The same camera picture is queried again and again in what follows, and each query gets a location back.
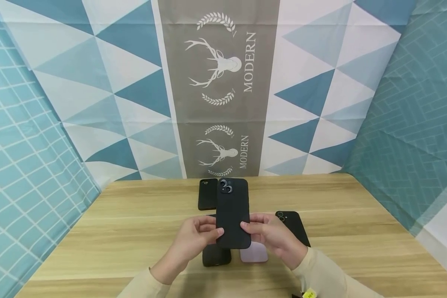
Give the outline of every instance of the table surface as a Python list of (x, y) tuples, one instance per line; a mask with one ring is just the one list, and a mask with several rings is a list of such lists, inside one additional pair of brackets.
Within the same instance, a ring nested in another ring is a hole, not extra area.
[[(247, 178), (250, 211), (298, 211), (311, 245), (385, 297), (447, 298), (447, 272), (356, 179), (346, 174)], [(114, 298), (171, 244), (197, 209), (198, 179), (109, 185), (17, 298)], [(199, 255), (168, 297), (289, 298), (299, 281), (267, 263), (206, 268)]]

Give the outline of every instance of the phone case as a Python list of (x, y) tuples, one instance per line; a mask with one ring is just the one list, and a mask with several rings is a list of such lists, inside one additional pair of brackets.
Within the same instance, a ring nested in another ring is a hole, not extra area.
[(267, 248), (260, 242), (253, 242), (249, 248), (240, 249), (240, 260), (244, 263), (264, 263), (268, 261)]
[(217, 191), (217, 228), (224, 234), (217, 245), (228, 249), (249, 248), (251, 238), (240, 227), (240, 222), (250, 222), (248, 182), (245, 179), (221, 178)]
[(215, 210), (217, 208), (217, 182), (216, 178), (202, 179), (199, 182), (199, 210)]
[(202, 251), (202, 264), (204, 267), (213, 267), (230, 264), (232, 261), (232, 254), (230, 249), (219, 247), (217, 244), (210, 244)]
[(275, 215), (295, 235), (295, 237), (307, 247), (311, 247), (301, 217), (296, 211), (277, 211)]

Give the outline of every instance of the antlers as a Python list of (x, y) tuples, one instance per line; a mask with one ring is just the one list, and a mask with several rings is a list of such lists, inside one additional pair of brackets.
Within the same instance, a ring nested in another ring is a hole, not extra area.
[(210, 44), (203, 38), (199, 38), (202, 41), (186, 41), (186, 43), (191, 43), (190, 46), (187, 47), (186, 50), (189, 50), (191, 47), (195, 46), (195, 45), (203, 45), (205, 47), (207, 47), (207, 49), (210, 51), (210, 53), (212, 54), (212, 56), (214, 57), (214, 59), (217, 59), (217, 51), (210, 46)]
[[(207, 47), (207, 49), (210, 51), (210, 53), (212, 54), (212, 56), (214, 58), (209, 58), (210, 60), (218, 60), (218, 59), (222, 59), (223, 55), (219, 50), (215, 50), (213, 47), (210, 46), (210, 44), (208, 44), (208, 42), (203, 39), (203, 38), (199, 38), (201, 41), (186, 41), (186, 43), (191, 43), (186, 50), (189, 50), (191, 47), (195, 46), (195, 45), (203, 45), (205, 47)], [(220, 76), (223, 75), (223, 71), (218, 69), (218, 66), (216, 69), (209, 69), (209, 70), (214, 70), (214, 73), (212, 74), (212, 76), (210, 77), (210, 79), (207, 82), (198, 82), (195, 81), (195, 79), (189, 78), (191, 79), (192, 82), (194, 82), (194, 84), (191, 84), (192, 86), (204, 86), (203, 88), (207, 88), (210, 83), (212, 81), (214, 81), (214, 79), (217, 78), (218, 74), (220, 73)]]
[[(222, 149), (220, 148), (220, 146), (218, 146), (217, 144), (215, 144), (214, 141), (212, 141), (211, 139), (207, 139), (207, 140), (198, 140), (198, 142), (199, 142), (199, 143), (198, 143), (197, 145), (200, 145), (200, 144), (203, 144), (203, 143), (209, 143), (209, 144), (214, 145), (214, 147), (216, 148), (216, 150), (214, 150), (214, 151), (218, 151), (218, 152), (220, 152), (220, 151), (222, 150)], [(220, 161), (221, 154), (218, 155), (218, 156), (214, 156), (214, 157), (217, 157), (217, 158), (215, 159), (215, 161), (214, 161), (213, 163), (204, 163), (204, 162), (201, 162), (200, 160), (199, 160), (199, 163), (200, 163), (201, 166), (209, 166), (209, 167), (211, 167), (211, 166), (213, 166), (214, 164), (218, 163), (218, 161)]]

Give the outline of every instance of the laurel wreath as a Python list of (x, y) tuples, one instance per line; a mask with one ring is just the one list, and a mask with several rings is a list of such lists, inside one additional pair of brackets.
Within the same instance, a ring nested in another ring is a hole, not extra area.
[(211, 127), (207, 128), (205, 130), (205, 135), (208, 135), (208, 134), (210, 134), (213, 131), (224, 132), (227, 135), (230, 135), (231, 138), (233, 138), (233, 130), (231, 128), (229, 128), (229, 126), (221, 125), (221, 124), (212, 125)]
[(211, 170), (208, 170), (208, 172), (211, 175), (214, 175), (214, 176), (217, 176), (217, 177), (223, 177), (223, 176), (229, 175), (232, 172), (232, 170), (233, 170), (233, 167), (231, 166), (225, 172), (214, 172), (214, 171), (211, 171)]
[(205, 15), (204, 18), (201, 18), (200, 21), (197, 22), (197, 30), (201, 29), (208, 23), (217, 23), (226, 26), (227, 31), (232, 32), (232, 37), (235, 37), (235, 24), (232, 20), (230, 20), (229, 16), (224, 15), (224, 13), (211, 12)]
[(208, 97), (207, 95), (202, 93), (202, 98), (210, 104), (214, 106), (223, 106), (224, 104), (230, 103), (231, 100), (235, 97), (235, 90), (232, 88), (232, 92), (227, 93), (226, 96), (218, 99), (213, 99)]

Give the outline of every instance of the blue grid backdrop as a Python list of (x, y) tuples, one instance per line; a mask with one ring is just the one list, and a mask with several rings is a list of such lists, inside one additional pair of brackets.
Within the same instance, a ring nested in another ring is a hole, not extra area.
[(345, 170), (413, 235), (447, 203), (447, 0), (418, 1)]
[(0, 298), (12, 298), (99, 194), (0, 22)]

